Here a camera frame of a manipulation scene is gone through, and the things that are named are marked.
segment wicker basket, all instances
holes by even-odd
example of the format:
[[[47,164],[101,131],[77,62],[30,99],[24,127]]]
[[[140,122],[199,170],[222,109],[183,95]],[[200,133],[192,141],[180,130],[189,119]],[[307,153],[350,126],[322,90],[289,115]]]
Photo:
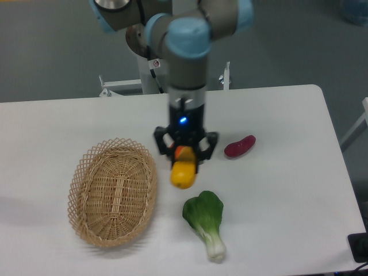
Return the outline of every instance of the wicker basket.
[[[130,139],[104,141],[76,168],[68,196],[69,222],[90,244],[124,244],[147,226],[156,192],[155,162],[143,145]]]

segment white table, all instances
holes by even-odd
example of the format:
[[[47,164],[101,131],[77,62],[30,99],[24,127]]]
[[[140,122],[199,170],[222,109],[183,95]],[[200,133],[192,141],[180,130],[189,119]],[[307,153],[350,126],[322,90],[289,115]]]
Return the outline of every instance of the white table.
[[[152,137],[167,125],[167,95],[0,104],[1,275],[296,275],[357,267],[347,235],[365,229],[321,90],[211,91],[206,103],[205,126],[220,140],[184,191],[170,185],[170,164]],[[227,160],[224,147],[250,134],[255,147]],[[74,234],[67,196],[82,155],[115,137],[152,152],[158,198],[138,239],[100,250]],[[222,264],[207,260],[181,217],[183,203],[203,190],[225,206]]]

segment orange object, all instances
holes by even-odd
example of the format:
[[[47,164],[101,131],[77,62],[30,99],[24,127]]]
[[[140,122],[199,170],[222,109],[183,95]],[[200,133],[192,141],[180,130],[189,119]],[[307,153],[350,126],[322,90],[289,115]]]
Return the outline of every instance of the orange object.
[[[175,150],[175,161],[196,162],[196,155],[191,147],[180,145]]]
[[[196,164],[176,161],[171,170],[171,183],[177,188],[188,189],[196,179]]]

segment black cable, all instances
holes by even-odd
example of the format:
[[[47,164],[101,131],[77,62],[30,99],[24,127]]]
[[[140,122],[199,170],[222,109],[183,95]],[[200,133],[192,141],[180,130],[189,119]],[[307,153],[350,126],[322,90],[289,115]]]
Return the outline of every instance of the black cable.
[[[144,14],[144,8],[141,0],[137,0],[137,6],[140,14],[140,22],[145,26],[145,14]]]
[[[359,270],[362,269],[365,266],[368,266],[368,262],[367,263],[364,263],[361,266],[358,266],[356,269],[354,269],[353,272],[350,273],[350,276],[357,276],[358,273],[361,275],[361,273],[359,272]]]
[[[150,58],[151,58],[151,48],[149,46],[147,46],[147,61],[148,62],[150,62],[150,60],[149,60]],[[157,84],[157,87],[159,89],[160,94],[164,94],[165,92],[163,91],[162,86],[161,86],[159,80],[156,77],[155,70],[154,69],[149,69],[149,71],[151,73],[151,76],[153,77],[153,79],[155,80],[155,82]]]

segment gray floor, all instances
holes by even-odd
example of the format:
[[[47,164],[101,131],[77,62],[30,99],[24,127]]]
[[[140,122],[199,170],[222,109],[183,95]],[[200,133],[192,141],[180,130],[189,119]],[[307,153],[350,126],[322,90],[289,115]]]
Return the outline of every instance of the gray floor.
[[[313,83],[338,138],[368,97],[368,28],[348,23],[338,0],[254,0],[254,26],[213,44],[209,88],[231,61],[233,88]],[[195,1],[174,1],[175,12]],[[105,35],[88,1],[0,3],[0,102],[97,97],[105,81],[137,79],[124,32]],[[360,201],[368,200],[368,131],[344,154]]]

